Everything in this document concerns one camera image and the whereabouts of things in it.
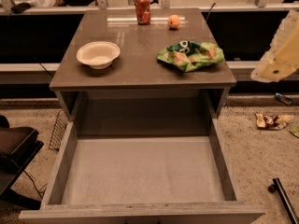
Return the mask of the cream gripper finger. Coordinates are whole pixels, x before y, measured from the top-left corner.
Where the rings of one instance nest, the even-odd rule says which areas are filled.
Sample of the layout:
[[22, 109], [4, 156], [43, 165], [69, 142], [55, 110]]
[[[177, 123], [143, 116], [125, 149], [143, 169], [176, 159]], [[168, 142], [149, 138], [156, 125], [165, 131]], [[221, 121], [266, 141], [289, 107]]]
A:
[[250, 78], [279, 82], [299, 69], [299, 12], [291, 10], [281, 21], [271, 43]]

